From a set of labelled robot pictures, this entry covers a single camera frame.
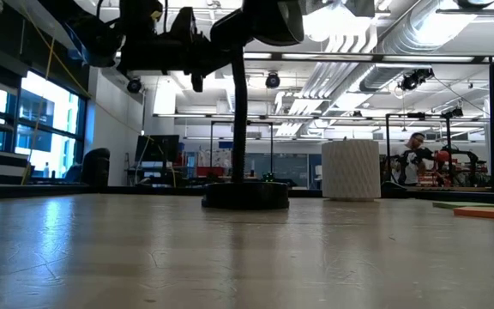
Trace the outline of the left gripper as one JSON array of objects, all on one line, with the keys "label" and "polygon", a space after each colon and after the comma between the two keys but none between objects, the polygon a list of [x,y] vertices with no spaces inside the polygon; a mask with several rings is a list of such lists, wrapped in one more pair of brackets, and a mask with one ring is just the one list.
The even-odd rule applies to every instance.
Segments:
[{"label": "left gripper", "polygon": [[[167,21],[167,8],[159,21]],[[156,32],[150,36],[138,39],[127,39],[121,48],[121,60],[117,70],[124,75],[135,70],[159,70],[166,74],[170,71],[181,70],[190,76],[192,88],[196,92],[203,90],[203,79],[208,74],[202,59],[203,53],[209,48],[208,39],[197,31],[194,10],[182,7],[176,15],[170,28],[162,33]],[[232,63],[235,50],[215,46],[212,50],[211,69],[221,69]]]}]

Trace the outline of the black desk lamp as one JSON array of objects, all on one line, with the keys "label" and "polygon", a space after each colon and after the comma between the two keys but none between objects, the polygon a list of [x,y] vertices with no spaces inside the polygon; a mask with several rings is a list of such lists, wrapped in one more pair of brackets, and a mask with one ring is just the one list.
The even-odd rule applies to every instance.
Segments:
[{"label": "black desk lamp", "polygon": [[218,20],[210,40],[231,56],[235,93],[232,177],[207,186],[202,206],[211,209],[271,210],[289,207],[287,185],[244,179],[248,89],[244,47],[253,39],[266,45],[290,46],[304,40],[299,0],[243,0],[242,6]]}]

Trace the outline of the black computer monitor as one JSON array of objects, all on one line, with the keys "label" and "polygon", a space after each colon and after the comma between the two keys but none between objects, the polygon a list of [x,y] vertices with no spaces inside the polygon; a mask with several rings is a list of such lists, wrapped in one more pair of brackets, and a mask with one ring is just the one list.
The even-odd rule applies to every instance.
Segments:
[{"label": "black computer monitor", "polygon": [[175,161],[179,152],[179,135],[138,136],[135,161]]}]

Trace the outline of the black device green lights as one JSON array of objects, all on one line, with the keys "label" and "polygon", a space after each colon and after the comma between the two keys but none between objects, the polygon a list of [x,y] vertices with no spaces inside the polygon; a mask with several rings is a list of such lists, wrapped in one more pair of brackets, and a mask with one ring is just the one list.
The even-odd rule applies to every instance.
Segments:
[{"label": "black device green lights", "polygon": [[274,173],[264,173],[261,181],[284,184],[287,185],[288,188],[297,186],[297,183],[293,179],[279,178]]}]

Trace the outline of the black chair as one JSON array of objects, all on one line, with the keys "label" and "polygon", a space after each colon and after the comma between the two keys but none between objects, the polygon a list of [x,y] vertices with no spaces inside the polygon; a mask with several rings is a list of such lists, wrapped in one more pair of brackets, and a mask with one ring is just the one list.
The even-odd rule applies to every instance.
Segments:
[{"label": "black chair", "polygon": [[107,187],[111,152],[96,148],[85,154],[81,168],[81,182],[94,187]]}]

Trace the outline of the white textured cup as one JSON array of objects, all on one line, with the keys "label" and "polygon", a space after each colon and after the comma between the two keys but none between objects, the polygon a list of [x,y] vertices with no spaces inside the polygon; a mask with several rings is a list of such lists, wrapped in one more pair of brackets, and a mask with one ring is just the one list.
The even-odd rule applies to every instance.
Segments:
[{"label": "white textured cup", "polygon": [[339,201],[381,197],[379,144],[343,140],[322,145],[322,195]]}]

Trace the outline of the person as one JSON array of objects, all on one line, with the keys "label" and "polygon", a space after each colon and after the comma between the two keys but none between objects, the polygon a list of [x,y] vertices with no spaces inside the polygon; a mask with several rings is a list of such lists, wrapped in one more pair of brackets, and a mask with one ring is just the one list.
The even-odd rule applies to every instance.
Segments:
[{"label": "person", "polygon": [[413,133],[400,151],[401,180],[405,186],[416,186],[419,183],[419,175],[425,172],[426,164],[417,155],[421,149],[425,137],[421,133]]}]

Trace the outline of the green sticky note pad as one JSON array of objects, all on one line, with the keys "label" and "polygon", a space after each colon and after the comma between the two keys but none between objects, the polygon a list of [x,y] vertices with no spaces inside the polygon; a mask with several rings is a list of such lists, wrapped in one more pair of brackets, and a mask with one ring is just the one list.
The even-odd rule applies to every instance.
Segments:
[{"label": "green sticky note pad", "polygon": [[440,209],[456,209],[462,207],[494,208],[493,203],[444,202],[444,201],[433,202],[432,206],[434,208],[440,208]]}]

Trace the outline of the orange sticky note pad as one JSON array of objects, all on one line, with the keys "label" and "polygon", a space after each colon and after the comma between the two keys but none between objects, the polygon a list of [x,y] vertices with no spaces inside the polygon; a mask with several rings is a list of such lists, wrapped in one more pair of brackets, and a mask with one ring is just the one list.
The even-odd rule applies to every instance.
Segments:
[{"label": "orange sticky note pad", "polygon": [[454,215],[494,219],[494,207],[460,207],[453,209]]}]

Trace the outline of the black metal gantry frame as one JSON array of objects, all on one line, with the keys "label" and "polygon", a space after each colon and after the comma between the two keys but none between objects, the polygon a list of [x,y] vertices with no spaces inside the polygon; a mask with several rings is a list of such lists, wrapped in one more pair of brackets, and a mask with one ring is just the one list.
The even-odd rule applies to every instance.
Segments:
[{"label": "black metal gantry frame", "polygon": [[[216,124],[233,124],[233,121],[231,120],[211,120],[210,122],[210,146],[209,146],[209,168],[213,169],[213,140],[214,140],[214,126]],[[252,121],[252,120],[247,120],[247,126],[251,126],[254,124],[260,124],[260,125],[267,125],[270,129],[270,172],[271,174],[274,174],[274,135],[273,135],[273,129],[274,129],[274,124],[273,122],[269,121]]]},{"label": "black metal gantry frame", "polygon": [[[453,134],[452,134],[452,121],[454,119],[462,118],[463,117],[463,111],[461,108],[456,107],[448,112],[443,112],[441,114],[429,114],[425,112],[407,112],[407,113],[391,113],[385,116],[385,129],[387,132],[390,132],[390,123],[393,119],[401,119],[401,120],[418,120],[418,121],[424,121],[424,122],[430,122],[431,120],[439,120],[442,123],[445,124],[445,141],[444,145],[438,149],[438,150],[432,150],[430,148],[427,148],[425,146],[425,141],[422,145],[421,148],[427,148],[433,153],[433,157],[435,156],[435,153],[439,150],[441,150],[444,147],[447,148],[457,148],[453,144]],[[402,144],[399,148],[397,149],[403,149],[404,145],[407,143],[405,142]],[[399,189],[408,189],[408,188],[416,188],[416,187],[431,187],[431,188],[456,188],[452,186],[439,186],[437,181],[436,181],[436,172],[435,172],[435,159],[433,161],[426,161],[426,169],[424,173],[421,173],[419,175],[419,183],[416,186],[403,186],[403,185],[398,185],[396,183],[393,183],[390,180],[391,176],[391,164],[390,164],[390,158],[391,155],[394,153],[395,149],[392,148],[391,146],[391,141],[389,138],[386,139],[386,155],[384,159],[382,160],[381,168],[382,168],[382,177],[383,177],[383,182],[382,182],[382,188],[387,189],[387,190],[399,190]]]}]

